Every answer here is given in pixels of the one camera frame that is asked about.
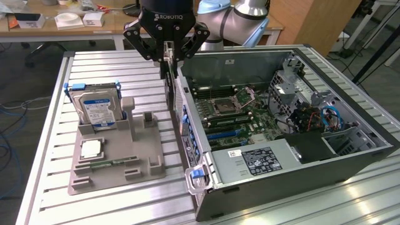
cable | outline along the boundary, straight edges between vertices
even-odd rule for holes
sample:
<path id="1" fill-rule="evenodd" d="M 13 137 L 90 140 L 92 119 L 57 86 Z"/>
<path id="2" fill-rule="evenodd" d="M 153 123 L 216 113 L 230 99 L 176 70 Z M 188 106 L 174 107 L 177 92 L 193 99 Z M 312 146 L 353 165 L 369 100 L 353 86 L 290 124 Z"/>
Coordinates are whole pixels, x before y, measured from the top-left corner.
<path id="1" fill-rule="evenodd" d="M 394 16 L 394 14 L 396 14 L 396 12 L 397 12 L 398 9 L 400 9 L 400 7 L 394 10 L 394 12 L 393 12 L 392 15 L 388 17 L 388 19 L 385 20 L 384 23 L 386 23 L 386 22 L 389 21 L 389 19 Z M 354 49 L 356 49 L 358 43 L 364 40 L 364 38 L 366 37 L 366 35 L 369 34 L 369 32 L 370 32 L 372 30 L 374 30 L 376 27 L 377 27 L 377 25 L 366 32 L 366 34 L 364 35 L 362 39 L 356 43 Z M 369 39 L 369 41 L 365 43 L 365 45 L 369 44 L 369 42 L 373 40 L 373 38 L 374 38 L 374 36 L 378 34 L 378 32 L 376 32 L 376 34 L 370 37 L 370 39 Z M 358 56 L 358 54 L 361 53 L 362 50 L 364 50 L 364 48 L 361 47 L 361 49 L 358 50 L 357 54 L 354 55 L 352 61 L 349 62 L 348 66 L 344 68 L 344 70 L 342 70 L 341 72 L 344 72 L 344 71 L 349 68 L 350 64 L 353 63 L 356 57 Z"/>
<path id="2" fill-rule="evenodd" d="M 289 123 L 286 123 L 286 122 L 284 122 L 284 121 L 281 121 L 281 120 L 278 120 L 278 119 L 276 119 L 276 121 L 280 122 L 280 123 L 282 123 L 282 124 L 285 124 L 285 125 L 288 125 L 288 127 L 293 128 L 293 129 L 297 129 L 297 128 L 296 128 L 293 125 L 290 125 Z"/>
<path id="3" fill-rule="evenodd" d="M 0 200 L 1 200 L 1 199 L 4 199 L 4 197 L 6 197 L 9 194 L 12 194 L 12 193 L 16 191 L 16 189 L 18 188 L 18 186 L 21 185 L 21 181 L 22 181 L 22 170 L 21 170 L 21 167 L 20 167 L 20 157 L 18 157 L 16 151 L 12 149 L 10 143 L 9 143 L 8 139 L 5 138 L 5 136 L 2 135 L 1 132 L 0 132 L 0 137 L 2 138 L 2 140 L 5 141 L 5 144 L 6 144 L 6 145 L 1 145 L 1 146 L 9 149 L 9 156 L 13 156 L 14 161 L 16 161 L 16 164 L 17 164 L 18 172 L 20 172 L 20 175 L 18 175 L 18 181 L 17 181 L 17 183 L 13 185 L 12 189 L 10 189 L 9 191 L 6 191 L 2 195 L 0 195 Z"/>
<path id="4" fill-rule="evenodd" d="M 9 137 L 10 135 L 13 135 L 24 126 L 25 126 L 25 123 L 26 123 L 26 117 L 25 117 L 25 115 L 22 115 L 22 114 L 14 114 L 14 113 L 9 113 L 9 112 L 6 112 L 6 111 L 4 111 L 4 110 L 1 110 L 0 109 L 0 112 L 2 112 L 4 114 L 6 114 L 6 115 L 9 115 L 9 116 L 20 116 L 20 118 L 22 118 L 22 122 L 21 122 L 21 124 L 20 124 L 20 127 L 16 129 L 16 130 L 13 130 L 9 134 L 6 134 L 6 135 L 4 135 L 5 137 Z"/>
<path id="5" fill-rule="evenodd" d="M 6 152 L 5 152 L 5 154 L 2 155 L 2 157 L 8 155 L 8 159 L 6 159 L 6 161 L 5 161 L 5 164 L 4 164 L 4 166 L 0 167 L 0 172 L 1 172 L 1 171 L 5 169 L 5 167 L 8 166 L 8 164 L 10 163 L 12 153 L 10 153 L 10 149 L 8 148 L 6 145 L 1 144 L 0 146 L 6 150 Z"/>
<path id="6" fill-rule="evenodd" d="M 2 108 L 4 109 L 18 109 L 18 108 L 22 108 L 22 109 L 25 109 L 25 105 L 28 105 L 28 104 L 30 104 L 32 102 L 34 102 L 34 101 L 40 101 L 40 100 L 44 100 L 44 99 L 50 99 L 50 96 L 46 96 L 46 97 L 37 97 L 36 99 L 32 99 L 32 100 L 28 100 L 28 101 L 16 101 L 16 102 L 22 102 L 21 104 L 20 104 L 20 106 L 14 106 L 14 107 L 5 107 L 4 105 L 5 104 L 9 104 L 9 103 L 4 103 L 4 104 L 0 104 L 1 106 L 2 106 Z M 37 109 L 44 109 L 44 108 L 46 108 L 46 107 L 49 107 L 49 105 L 46 105 L 46 106 L 42 106 L 42 107 L 37 107 L 37 108 L 29 108 L 29 110 L 37 110 Z"/>
<path id="7" fill-rule="evenodd" d="M 26 115 L 26 112 L 28 112 L 28 108 L 25 108 L 22 116 Z M 0 131 L 0 133 L 4 133 L 9 128 L 12 128 L 12 126 L 16 125 L 17 122 L 22 119 L 22 116 L 20 116 L 20 118 L 2 131 Z"/>
<path id="8" fill-rule="evenodd" d="M 370 71 L 370 73 L 368 73 L 368 75 L 364 77 L 362 80 L 358 81 L 357 85 L 361 85 L 361 83 L 365 81 L 365 79 L 372 75 L 372 73 L 378 69 L 378 67 L 381 67 L 381 65 L 386 62 L 386 60 L 390 58 L 392 56 L 389 56 L 378 65 L 377 67 Z"/>
<path id="9" fill-rule="evenodd" d="M 317 112 L 313 112 L 312 114 L 310 114 L 310 117 L 309 117 L 309 120 L 308 120 L 308 127 L 306 127 L 306 131 L 309 131 L 310 130 L 310 121 L 312 121 L 312 117 L 313 117 L 313 115 L 314 114 L 317 114 Z"/>
<path id="10" fill-rule="evenodd" d="M 329 126 L 329 123 L 326 122 L 325 114 L 324 114 L 324 110 L 325 110 L 325 109 L 329 109 L 329 110 L 332 110 L 332 111 L 336 113 L 337 119 L 338 119 L 338 121 L 340 121 L 340 128 L 344 128 L 344 125 L 342 125 L 342 119 L 341 119 L 341 117 L 340 117 L 340 113 L 338 113 L 337 109 L 336 109 L 333 106 L 325 106 L 325 107 L 322 107 L 321 110 L 320 110 L 320 117 L 322 118 L 321 121 L 322 121 L 322 123 L 325 124 L 325 126 Z"/>
<path id="11" fill-rule="evenodd" d="M 125 8 L 104 8 L 104 9 L 97 9 L 97 10 L 100 10 L 100 11 L 106 11 L 106 10 L 125 10 L 125 9 L 132 8 L 134 6 L 136 6 L 136 4 L 132 4 L 130 6 L 128 6 Z"/>
<path id="12" fill-rule="evenodd" d="M 0 46 L 2 48 L 2 50 L 0 51 L 0 53 L 5 52 L 6 50 L 9 50 L 10 46 L 12 46 L 12 43 L 9 44 L 8 47 L 4 47 L 4 45 L 0 43 Z"/>
<path id="13" fill-rule="evenodd" d="M 330 56 L 328 56 L 328 55 L 326 55 L 326 57 L 329 57 L 329 59 L 330 59 L 330 60 L 334 60 L 334 61 L 338 61 L 338 62 L 341 62 L 341 63 L 342 63 L 342 65 L 344 65 L 344 66 L 346 66 L 346 64 L 344 63 L 344 61 L 341 61 L 341 59 L 332 58 L 332 57 L 330 57 Z M 350 76 L 352 76 L 352 77 L 356 77 L 356 76 L 354 76 L 354 74 L 353 74 L 353 73 L 352 73 L 352 71 L 350 71 L 350 68 L 348 68 L 348 71 L 349 71 L 349 74 L 350 74 Z M 362 86 L 362 85 L 360 85 L 360 86 L 361 86 L 361 88 L 362 88 L 362 90 L 364 90 L 365 94 L 369 96 L 369 93 L 366 92 L 366 90 L 365 90 L 364 86 Z"/>
<path id="14" fill-rule="evenodd" d="M 6 156 L 9 150 L 5 145 L 0 145 L 0 148 L 2 148 L 5 150 L 4 154 L 0 156 L 0 158 L 2 158 L 4 156 Z"/>

blue hard drive label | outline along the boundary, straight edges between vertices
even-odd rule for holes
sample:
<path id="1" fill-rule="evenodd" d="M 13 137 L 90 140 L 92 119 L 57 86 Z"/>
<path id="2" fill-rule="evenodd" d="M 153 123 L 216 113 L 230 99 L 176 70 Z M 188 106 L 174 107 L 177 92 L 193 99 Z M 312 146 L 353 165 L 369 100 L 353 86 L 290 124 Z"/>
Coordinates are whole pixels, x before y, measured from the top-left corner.
<path id="1" fill-rule="evenodd" d="M 114 124 L 113 111 L 109 109 L 109 99 L 94 99 L 82 102 L 90 124 L 94 127 L 106 127 Z"/>

hard drive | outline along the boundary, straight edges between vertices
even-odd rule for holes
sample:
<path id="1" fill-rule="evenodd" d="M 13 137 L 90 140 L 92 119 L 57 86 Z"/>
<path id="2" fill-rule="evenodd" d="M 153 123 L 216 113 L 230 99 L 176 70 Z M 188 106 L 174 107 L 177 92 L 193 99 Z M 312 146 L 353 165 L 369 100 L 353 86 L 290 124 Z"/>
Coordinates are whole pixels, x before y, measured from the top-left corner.
<path id="1" fill-rule="evenodd" d="M 90 124 L 96 131 L 112 129 L 114 122 L 124 119 L 120 106 L 120 83 L 74 84 L 65 94 L 73 103 L 80 124 Z"/>

power supply label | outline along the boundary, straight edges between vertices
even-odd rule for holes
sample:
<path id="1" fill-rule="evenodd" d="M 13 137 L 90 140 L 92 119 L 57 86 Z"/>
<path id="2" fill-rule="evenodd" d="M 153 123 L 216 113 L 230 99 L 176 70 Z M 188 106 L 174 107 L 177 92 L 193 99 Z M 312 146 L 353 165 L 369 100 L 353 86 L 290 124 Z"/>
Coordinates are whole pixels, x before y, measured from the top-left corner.
<path id="1" fill-rule="evenodd" d="M 253 176 L 281 170 L 280 162 L 269 147 L 241 152 L 249 172 Z"/>

blue cable on floor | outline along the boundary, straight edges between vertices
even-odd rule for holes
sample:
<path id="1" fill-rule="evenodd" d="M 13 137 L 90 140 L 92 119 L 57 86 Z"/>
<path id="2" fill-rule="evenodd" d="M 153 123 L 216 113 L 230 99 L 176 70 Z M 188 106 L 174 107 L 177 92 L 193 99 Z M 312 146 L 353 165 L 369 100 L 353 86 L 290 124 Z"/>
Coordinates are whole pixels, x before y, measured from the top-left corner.
<path id="1" fill-rule="evenodd" d="M 14 161 L 16 161 L 16 164 L 17 164 L 17 169 L 18 169 L 18 172 L 20 172 L 20 175 L 18 175 L 18 181 L 17 183 L 13 185 L 12 189 L 9 191 L 6 191 L 2 195 L 0 195 L 0 200 L 6 197 L 8 195 L 10 195 L 16 190 L 17 188 L 20 187 L 21 185 L 21 182 L 22 182 L 22 169 L 20 167 L 20 157 L 18 157 L 18 154 L 17 152 L 14 151 L 14 149 L 9 146 L 9 143 L 8 143 L 8 140 L 6 140 L 6 137 L 9 137 L 10 135 L 13 135 L 17 131 L 20 131 L 20 129 L 25 126 L 25 123 L 26 123 L 26 117 L 21 114 L 16 114 L 16 113 L 9 113 L 4 110 L 0 109 L 0 112 L 2 112 L 4 114 L 9 115 L 9 116 L 18 116 L 22 118 L 22 122 L 20 123 L 20 126 L 16 130 L 13 130 L 9 134 L 4 135 L 0 133 L 0 139 L 5 140 L 6 142 L 6 145 L 5 144 L 0 144 L 1 147 L 4 147 L 5 149 L 8 149 L 9 151 L 9 154 L 10 156 L 13 157 Z"/>
<path id="2" fill-rule="evenodd" d="M 14 158 L 14 161 L 17 163 L 18 172 L 20 172 L 18 181 L 17 181 L 16 185 L 12 187 L 12 189 L 8 192 L 5 192 L 2 195 L 0 195 L 0 200 L 1 200 L 4 197 L 10 195 L 16 191 L 18 186 L 21 185 L 21 182 L 22 182 L 22 169 L 20 167 L 20 157 L 17 155 L 17 152 L 12 148 L 8 148 L 8 146 L 5 144 L 0 144 L 0 146 L 9 149 L 9 153 L 12 154 L 12 156 Z"/>
<path id="3" fill-rule="evenodd" d="M 0 112 L 2 112 L 4 114 L 9 115 L 9 116 L 18 116 L 22 118 L 22 122 L 20 123 L 20 126 L 18 128 L 12 131 L 9 134 L 4 135 L 4 137 L 9 137 L 10 135 L 13 135 L 16 132 L 18 132 L 18 130 L 25 126 L 25 123 L 26 123 L 26 117 L 22 115 L 22 114 L 16 114 L 16 113 L 10 113 L 10 112 L 6 112 L 4 110 L 0 109 Z"/>

